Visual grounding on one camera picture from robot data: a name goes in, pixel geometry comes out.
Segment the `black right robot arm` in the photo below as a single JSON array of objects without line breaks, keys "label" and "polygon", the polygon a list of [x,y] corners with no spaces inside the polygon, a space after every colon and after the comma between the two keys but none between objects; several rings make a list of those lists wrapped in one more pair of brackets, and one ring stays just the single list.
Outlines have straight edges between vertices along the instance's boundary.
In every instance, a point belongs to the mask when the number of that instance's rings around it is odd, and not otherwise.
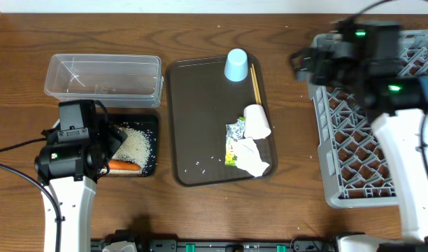
[{"label": "black right robot arm", "polygon": [[428,31],[350,17],[290,64],[315,106],[328,205],[399,207],[399,241],[349,233],[335,249],[428,251]]}]

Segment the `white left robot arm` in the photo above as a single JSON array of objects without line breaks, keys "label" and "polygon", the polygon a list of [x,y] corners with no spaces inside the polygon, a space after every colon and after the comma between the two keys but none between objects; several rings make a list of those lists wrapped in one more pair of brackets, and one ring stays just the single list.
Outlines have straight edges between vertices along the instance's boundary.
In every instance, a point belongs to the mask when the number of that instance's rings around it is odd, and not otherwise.
[{"label": "white left robot arm", "polygon": [[45,188],[45,251],[90,251],[97,181],[127,135],[97,113],[103,104],[80,99],[59,104],[59,122],[43,130],[46,144],[34,160]]}]

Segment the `foil snack wrapper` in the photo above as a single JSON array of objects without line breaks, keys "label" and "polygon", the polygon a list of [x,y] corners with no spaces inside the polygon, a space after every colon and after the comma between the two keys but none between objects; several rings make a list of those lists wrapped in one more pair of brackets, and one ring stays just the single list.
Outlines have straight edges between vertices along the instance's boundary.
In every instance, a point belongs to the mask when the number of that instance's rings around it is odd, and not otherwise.
[{"label": "foil snack wrapper", "polygon": [[239,117],[235,123],[226,124],[226,137],[238,141],[244,138],[245,118]]}]

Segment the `orange carrot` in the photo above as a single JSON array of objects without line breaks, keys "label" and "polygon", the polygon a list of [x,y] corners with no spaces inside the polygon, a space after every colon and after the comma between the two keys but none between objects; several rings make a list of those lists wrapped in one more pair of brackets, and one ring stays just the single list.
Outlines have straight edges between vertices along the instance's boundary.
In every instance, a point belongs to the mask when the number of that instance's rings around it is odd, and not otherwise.
[{"label": "orange carrot", "polygon": [[108,166],[113,170],[139,172],[141,167],[137,164],[119,160],[111,160]]}]

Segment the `light blue cup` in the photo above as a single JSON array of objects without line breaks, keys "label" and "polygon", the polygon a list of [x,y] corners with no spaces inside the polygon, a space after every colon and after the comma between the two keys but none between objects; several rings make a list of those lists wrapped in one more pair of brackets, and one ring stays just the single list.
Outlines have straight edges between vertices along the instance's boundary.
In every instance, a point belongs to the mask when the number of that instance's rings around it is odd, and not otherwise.
[{"label": "light blue cup", "polygon": [[248,55],[240,49],[234,48],[227,55],[224,67],[225,77],[233,82],[240,82],[248,76]]}]

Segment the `white napkin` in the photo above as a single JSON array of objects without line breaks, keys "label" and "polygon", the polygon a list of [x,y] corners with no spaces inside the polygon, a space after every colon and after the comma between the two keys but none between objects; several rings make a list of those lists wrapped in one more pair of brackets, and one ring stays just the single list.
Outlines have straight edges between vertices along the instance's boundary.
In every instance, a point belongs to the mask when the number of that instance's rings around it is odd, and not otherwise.
[{"label": "white napkin", "polygon": [[236,156],[235,165],[237,168],[248,172],[254,177],[259,177],[269,167],[269,163],[261,159],[257,144],[253,139],[247,138],[234,141],[232,147]]}]

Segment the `pink cup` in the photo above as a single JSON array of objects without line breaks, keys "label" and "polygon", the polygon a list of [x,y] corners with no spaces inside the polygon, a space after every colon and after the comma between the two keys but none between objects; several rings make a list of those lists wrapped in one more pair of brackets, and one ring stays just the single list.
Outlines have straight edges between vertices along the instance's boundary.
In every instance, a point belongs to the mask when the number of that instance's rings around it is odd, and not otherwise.
[{"label": "pink cup", "polygon": [[271,134],[271,128],[262,105],[252,104],[245,107],[243,115],[245,118],[245,138],[264,139]]}]

